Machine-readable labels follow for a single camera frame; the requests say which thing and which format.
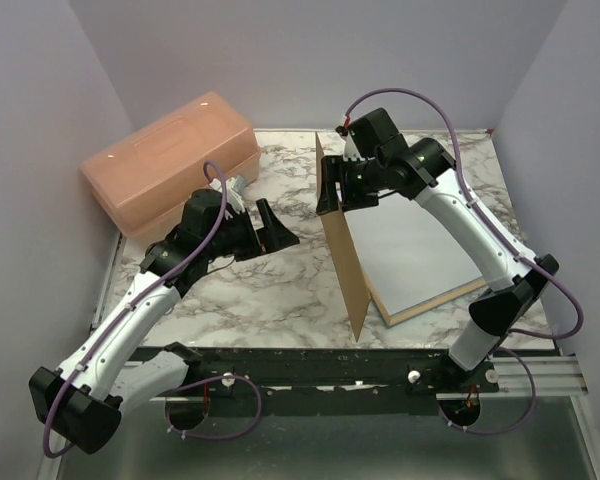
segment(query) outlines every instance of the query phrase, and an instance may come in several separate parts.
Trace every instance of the purple hose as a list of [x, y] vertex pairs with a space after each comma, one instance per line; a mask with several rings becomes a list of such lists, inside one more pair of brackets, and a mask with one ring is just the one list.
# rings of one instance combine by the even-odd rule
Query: purple hose
[[175, 390], [172, 390], [172, 392], [181, 392], [182, 390], [187, 390], [189, 388], [195, 388], [195, 387], [199, 387], [201, 385], [206, 385], [207, 383], [211, 383], [211, 382], [217, 382], [219, 380], [227, 380], [227, 379], [235, 379], [235, 380], [240, 380], [242, 382], [247, 383], [255, 392], [256, 394], [256, 400], [258, 401], [258, 406], [256, 408], [256, 413], [253, 416], [253, 420], [251, 420], [251, 422], [249, 422], [249, 425], [247, 425], [246, 427], [244, 427], [242, 430], [239, 430], [238, 432], [235, 433], [229, 433], [226, 435], [205, 435], [202, 433], [193, 433], [193, 432], [187, 432], [186, 430], [178, 430], [177, 428], [172, 426], [171, 423], [171, 417], [169, 414], [169, 410], [166, 411], [166, 418], [167, 418], [167, 422], [169, 423], [169, 428], [171, 430], [173, 430], [176, 433], [179, 433], [180, 435], [184, 435], [185, 437], [190, 437], [190, 438], [200, 438], [202, 440], [231, 440], [233, 438], [238, 438], [243, 436], [244, 434], [250, 432], [251, 430], [253, 430], [253, 428], [258, 424], [258, 422], [260, 421], [260, 417], [262, 414], [262, 396], [260, 395], [260, 390], [258, 389], [258, 387], [256, 386], [255, 383], [253, 383], [251, 380], [249, 380], [246, 377], [241, 377], [239, 375], [219, 375], [217, 377], [210, 377], [210, 378], [205, 378], [204, 380], [200, 380], [199, 382], [195, 382], [195, 383], [191, 383], [189, 385], [183, 385], [182, 387], [178, 387]]
[[[93, 345], [87, 351], [87, 353], [85, 353], [84, 357], [82, 357], [82, 359], [80, 360], [79, 365], [86, 365], [86, 363], [89, 362], [89, 360], [91, 360], [91, 358], [98, 351], [98, 349], [100, 348], [102, 343], [109, 337], [109, 335], [111, 335], [111, 332], [113, 332], [113, 330], [115, 330], [115, 328], [122, 321], [122, 319], [124, 319], [124, 317], [126, 317], [127, 313], [132, 311], [153, 290], [155, 290], [157, 287], [162, 285], [165, 281], [167, 281], [172, 276], [179, 273], [180, 270], [182, 270], [186, 265], [191, 263], [191, 261], [194, 258], [196, 258], [200, 254], [200, 252], [202, 252], [202, 250], [204, 250], [204, 248], [209, 244], [209, 242], [211, 241], [213, 236], [216, 234], [216, 232], [220, 228], [220, 224], [224, 220], [224, 212], [227, 208], [227, 181], [226, 181], [226, 179], [224, 177], [224, 173], [222, 172], [220, 167], [215, 162], [212, 162], [212, 161], [204, 162], [203, 171], [207, 178], [210, 178], [209, 173], [207, 171], [210, 166], [213, 167], [213, 169], [216, 171], [216, 174], [218, 175], [218, 178], [222, 185], [222, 198], [220, 200], [220, 212], [218, 213], [218, 218], [216, 218], [216, 221], [213, 224], [213, 226], [211, 227], [211, 230], [209, 231], [208, 235], [205, 237], [205, 239], [202, 241], [202, 243], [200, 243], [200, 245], [198, 245], [198, 247], [193, 252], [191, 252], [191, 254], [187, 258], [185, 258], [182, 262], [180, 262], [178, 265], [176, 265], [171, 270], [169, 270], [167, 273], [165, 273], [162, 277], [160, 277], [155, 282], [153, 282], [151, 285], [149, 285], [147, 288], [145, 288], [133, 300], [131, 300], [129, 302], [127, 307], [124, 308], [111, 321], [111, 323], [107, 326], [107, 328], [104, 330], [104, 332], [102, 332], [102, 335], [100, 335], [98, 337], [98, 339], [93, 343]], [[60, 402], [62, 402], [64, 395], [67, 393], [67, 390], [73, 384], [73, 381], [76, 379], [76, 377], [79, 374], [80, 374], [80, 370], [78, 370], [77, 368], [73, 372], [71, 372], [69, 377], [65, 380], [65, 382], [60, 387], [60, 390], [58, 391], [57, 395], [53, 399], [53, 402], [51, 403], [51, 407], [49, 408], [49, 414], [47, 415], [47, 419], [44, 422], [44, 433], [42, 436], [42, 450], [44, 451], [44, 454], [49, 458], [61, 457], [62, 455], [67, 453], [73, 447], [72, 444], [69, 444], [66, 447], [64, 447], [62, 450], [53, 452], [53, 451], [51, 451], [51, 446], [49, 445], [49, 441], [50, 441], [50, 437], [51, 437], [51, 426], [53, 425], [53, 419], [55, 418], [56, 413], [58, 412], [58, 407], [60, 406]]]
[[[406, 88], [380, 88], [378, 90], [373, 90], [369, 93], [366, 93], [360, 98], [358, 98], [347, 109], [347, 111], [345, 112], [345, 116], [349, 117], [353, 109], [357, 107], [362, 101], [381, 93], [404, 93], [406, 95], [410, 95], [412, 97], [422, 100], [423, 102], [433, 107], [433, 109], [436, 112], [438, 112], [440, 117], [442, 117], [442, 120], [444, 121], [447, 130], [449, 130], [449, 135], [451, 136], [451, 144], [453, 145], [453, 155], [455, 156], [456, 160], [456, 177], [458, 178], [460, 189], [462, 190], [464, 197], [467, 199], [467, 202], [470, 202], [472, 200], [472, 196], [471, 192], [469, 191], [469, 187], [467, 186], [467, 182], [465, 181], [464, 176], [462, 174], [462, 161], [460, 159], [460, 143], [458, 142], [458, 136], [447, 114], [433, 100], [422, 95], [421, 93], [415, 92], [413, 90], [408, 90]], [[578, 299], [576, 299], [575, 295], [566, 287], [566, 285], [564, 285], [555, 276], [551, 275], [545, 269], [536, 264], [533, 260], [530, 260], [520, 255], [520, 252], [516, 249], [516, 247], [511, 242], [509, 242], [509, 240], [507, 240], [507, 238], [497, 229], [497, 227], [493, 224], [493, 222], [491, 222], [489, 217], [487, 217], [487, 215], [482, 211], [478, 204], [474, 204], [472, 208], [474, 209], [478, 217], [480, 217], [480, 219], [484, 222], [487, 228], [491, 231], [491, 233], [493, 233], [493, 235], [496, 236], [496, 238], [505, 246], [507, 250], [509, 250], [509, 252], [511, 252], [514, 255], [514, 257], [517, 257], [526, 266], [533, 269], [534, 271], [542, 275], [544, 278], [546, 278], [549, 282], [551, 282], [558, 290], [560, 290], [564, 294], [565, 297], [567, 297], [567, 299], [573, 304], [573, 307], [576, 310], [576, 324], [573, 327], [573, 329], [571, 329], [568, 332], [561, 333], [558, 335], [552, 335], [547, 333], [522, 330], [519, 328], [511, 328], [509, 330], [509, 333], [522, 333], [531, 337], [544, 338], [547, 340], [564, 340], [565, 338], [573, 337], [576, 333], [578, 333], [582, 328], [582, 325], [584, 324], [584, 312], [582, 310], [580, 302], [578, 302]]]
[[522, 427], [525, 423], [527, 423], [529, 421], [529, 419], [533, 415], [533, 412], [535, 411], [536, 405], [538, 403], [538, 396], [537, 396], [537, 392], [536, 392], [536, 383], [533, 381], [533, 375], [531, 374], [531, 370], [529, 369], [529, 366], [526, 363], [524, 363], [524, 360], [522, 360], [522, 357], [520, 357], [520, 355], [518, 355], [513, 350], [509, 350], [508, 348], [504, 348], [504, 347], [500, 347], [500, 348], [498, 348], [498, 350], [505, 352], [505, 353], [511, 355], [516, 360], [518, 360], [518, 362], [520, 362], [520, 365], [522, 365], [522, 368], [524, 368], [525, 372], [527, 372], [527, 377], [529, 377], [529, 384], [531, 386], [531, 403], [529, 404], [529, 408], [527, 408], [527, 411], [524, 412], [524, 415], [522, 416], [522, 418], [520, 418], [520, 420], [518, 420], [513, 425], [510, 425], [505, 428], [501, 428], [499, 430], [476, 430], [473, 428], [461, 427], [460, 425], [453, 423], [445, 415], [442, 408], [438, 407], [440, 416], [444, 419], [445, 422], [447, 422], [447, 425], [449, 425], [451, 428], [455, 428], [456, 430], [460, 430], [461, 432], [464, 432], [464, 433], [470, 433], [472, 435], [478, 435], [478, 436], [482, 436], [482, 437], [490, 436], [490, 435], [502, 435], [504, 433], [513, 432], [514, 430], [517, 430], [518, 428]]

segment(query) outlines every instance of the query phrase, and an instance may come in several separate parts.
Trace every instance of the purple cable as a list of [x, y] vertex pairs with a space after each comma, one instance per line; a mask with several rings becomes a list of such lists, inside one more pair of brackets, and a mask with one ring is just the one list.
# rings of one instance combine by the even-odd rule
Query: purple cable
[[471, 435], [478, 435], [478, 436], [482, 436], [482, 437], [490, 436], [490, 435], [502, 435], [504, 433], [513, 432], [514, 430], [517, 430], [518, 428], [522, 427], [525, 423], [527, 423], [529, 421], [529, 419], [531, 418], [531, 415], [533, 415], [533, 412], [535, 411], [536, 405], [538, 403], [538, 396], [537, 396], [537, 392], [536, 392], [536, 383], [533, 381], [533, 375], [531, 374], [531, 370], [529, 369], [529, 366], [526, 363], [524, 363], [524, 360], [522, 360], [522, 357], [520, 357], [520, 355], [518, 355], [513, 350], [509, 350], [508, 348], [504, 348], [504, 347], [500, 347], [500, 348], [498, 348], [498, 350], [505, 352], [505, 353], [511, 355], [512, 357], [514, 357], [516, 360], [518, 360], [520, 365], [522, 365], [522, 368], [524, 368], [525, 372], [527, 373], [527, 377], [529, 377], [529, 384], [531, 385], [531, 403], [529, 404], [529, 408], [527, 408], [527, 411], [524, 412], [524, 415], [522, 416], [522, 418], [520, 418], [520, 420], [518, 420], [513, 425], [510, 425], [505, 428], [501, 428], [499, 430], [477, 430], [477, 429], [473, 429], [473, 428], [462, 427], [462, 426], [458, 425], [457, 423], [453, 423], [445, 415], [442, 408], [438, 407], [440, 416], [444, 419], [444, 421], [447, 423], [447, 425], [449, 427], [455, 428], [456, 430], [459, 430], [464, 433], [470, 433]]
[[217, 377], [205, 378], [204, 380], [200, 380], [198, 382], [191, 383], [189, 385], [184, 385], [182, 387], [178, 387], [175, 390], [172, 390], [172, 392], [181, 392], [182, 390], [200, 387], [201, 385], [206, 385], [207, 383], [216, 382], [218, 380], [227, 380], [227, 379], [232, 379], [232, 378], [235, 380], [240, 380], [242, 382], [247, 383], [256, 394], [256, 400], [258, 401], [258, 407], [256, 409], [256, 414], [254, 415], [253, 420], [251, 420], [249, 425], [244, 427], [242, 430], [239, 430], [238, 432], [229, 433], [226, 435], [205, 435], [202, 433], [190, 433], [190, 432], [187, 432], [186, 430], [178, 430], [177, 428], [175, 428], [171, 422], [170, 412], [169, 412], [169, 410], [167, 410], [165, 416], [166, 416], [167, 422], [169, 423], [169, 430], [173, 430], [174, 432], [179, 433], [180, 435], [184, 435], [185, 437], [200, 438], [202, 440], [231, 440], [233, 438], [241, 437], [242, 435], [253, 430], [253, 428], [260, 421], [260, 416], [262, 414], [262, 396], [260, 395], [260, 390], [258, 390], [258, 387], [256, 386], [256, 384], [253, 383], [251, 380], [249, 380], [246, 377], [241, 377], [239, 375], [219, 375]]
[[[211, 227], [211, 230], [209, 231], [209, 234], [205, 237], [205, 239], [202, 241], [202, 243], [200, 243], [200, 245], [198, 245], [198, 247], [193, 252], [191, 252], [191, 254], [187, 258], [185, 258], [182, 262], [180, 262], [178, 265], [173, 267], [171, 270], [169, 270], [167, 273], [165, 273], [163, 276], [161, 276], [159, 279], [157, 279], [155, 282], [153, 282], [151, 285], [149, 285], [147, 288], [145, 288], [133, 300], [131, 300], [129, 302], [127, 307], [124, 308], [111, 321], [111, 323], [107, 326], [107, 328], [104, 330], [104, 332], [102, 332], [102, 335], [100, 335], [98, 337], [98, 339], [93, 343], [93, 345], [87, 351], [87, 353], [85, 353], [84, 357], [82, 357], [82, 359], [80, 360], [79, 365], [85, 365], [89, 360], [91, 360], [91, 358], [98, 351], [98, 349], [100, 348], [102, 343], [109, 337], [109, 335], [111, 335], [111, 332], [113, 332], [113, 330], [118, 326], [118, 324], [122, 321], [122, 319], [124, 319], [124, 317], [126, 317], [127, 313], [132, 311], [153, 290], [155, 290], [157, 287], [162, 285], [165, 281], [167, 281], [169, 278], [171, 278], [175, 274], [179, 273], [182, 268], [184, 268], [194, 258], [196, 258], [200, 254], [200, 252], [202, 252], [202, 250], [204, 250], [204, 248], [209, 244], [209, 242], [211, 241], [213, 236], [216, 234], [216, 232], [220, 228], [220, 224], [224, 220], [224, 212], [227, 208], [227, 181], [226, 181], [226, 179], [224, 177], [224, 173], [222, 172], [220, 167], [215, 162], [212, 162], [212, 161], [204, 162], [203, 171], [204, 171], [204, 175], [207, 178], [210, 178], [209, 173], [207, 171], [210, 166], [213, 167], [213, 169], [216, 171], [216, 174], [218, 175], [218, 178], [220, 179], [220, 183], [222, 185], [222, 198], [220, 200], [220, 212], [218, 213], [218, 218], [216, 218], [215, 223], [213, 224], [213, 226]], [[73, 384], [73, 381], [76, 379], [76, 377], [79, 374], [80, 374], [80, 370], [78, 370], [78, 368], [76, 368], [73, 372], [71, 372], [69, 377], [65, 380], [65, 382], [60, 387], [60, 390], [58, 390], [58, 393], [56, 394], [55, 398], [53, 399], [53, 402], [51, 403], [51, 407], [49, 408], [49, 414], [47, 415], [47, 419], [44, 422], [44, 433], [42, 436], [42, 450], [44, 451], [44, 454], [49, 458], [61, 457], [62, 455], [67, 453], [73, 447], [72, 444], [69, 444], [66, 447], [64, 447], [62, 450], [53, 452], [53, 451], [51, 451], [51, 446], [49, 444], [49, 441], [50, 441], [50, 437], [51, 437], [51, 426], [53, 425], [53, 419], [55, 418], [56, 413], [58, 412], [60, 403], [62, 402], [64, 395], [67, 393], [67, 390]]]
[[[462, 174], [462, 161], [460, 159], [460, 143], [458, 142], [458, 136], [457, 136], [456, 131], [453, 128], [453, 125], [451, 124], [451, 120], [449, 119], [447, 114], [433, 100], [422, 95], [421, 93], [415, 92], [413, 90], [408, 90], [406, 88], [380, 88], [378, 90], [372, 90], [371, 92], [366, 93], [363, 96], [361, 96], [360, 98], [358, 98], [347, 109], [347, 111], [345, 112], [345, 116], [350, 117], [353, 109], [355, 107], [357, 107], [362, 101], [366, 100], [369, 97], [372, 97], [374, 95], [378, 95], [381, 93], [404, 93], [406, 95], [410, 95], [412, 97], [422, 100], [423, 102], [425, 102], [425, 103], [429, 104], [431, 107], [433, 107], [433, 109], [436, 112], [438, 112], [440, 117], [442, 117], [442, 120], [444, 121], [444, 123], [447, 127], [447, 130], [449, 130], [449, 135], [451, 137], [451, 144], [453, 145], [453, 154], [454, 154], [455, 160], [456, 160], [456, 177], [458, 178], [458, 183], [460, 184], [460, 189], [462, 190], [462, 193], [463, 193], [464, 197], [466, 198], [467, 202], [470, 202], [472, 200], [472, 196], [471, 196], [471, 192], [469, 191], [469, 187], [467, 186], [467, 182], [465, 181], [464, 176]], [[487, 217], [487, 215], [482, 211], [482, 209], [479, 207], [478, 204], [474, 204], [472, 208], [474, 209], [474, 211], [476, 212], [478, 217], [480, 217], [480, 219], [484, 222], [484, 224], [487, 226], [487, 228], [491, 231], [491, 233], [496, 236], [496, 238], [506, 247], [507, 250], [509, 250], [515, 257], [517, 257], [526, 266], [533, 269], [534, 271], [536, 271], [537, 273], [542, 275], [544, 278], [546, 278], [549, 282], [551, 282], [558, 290], [560, 290], [564, 294], [565, 297], [567, 297], [567, 299], [573, 304], [573, 307], [576, 310], [576, 315], [577, 315], [576, 324], [573, 327], [573, 329], [571, 329], [568, 332], [561, 333], [558, 335], [552, 335], [552, 334], [547, 334], [547, 333], [522, 330], [519, 328], [511, 328], [509, 330], [509, 333], [522, 333], [524, 335], [529, 335], [531, 337], [544, 338], [547, 340], [564, 340], [565, 338], [573, 337], [575, 334], [577, 334], [584, 324], [584, 312], [582, 310], [582, 306], [580, 305], [580, 302], [578, 302], [575, 295], [566, 287], [566, 285], [564, 285], [555, 276], [551, 275], [545, 269], [543, 269], [538, 264], [536, 264], [533, 260], [530, 260], [530, 259], [525, 258], [524, 256], [520, 255], [520, 252], [516, 249], [516, 247], [511, 242], [509, 242], [509, 240], [507, 240], [507, 238], [498, 230], [498, 228], [493, 224], [493, 222], [491, 222], [489, 217]]]

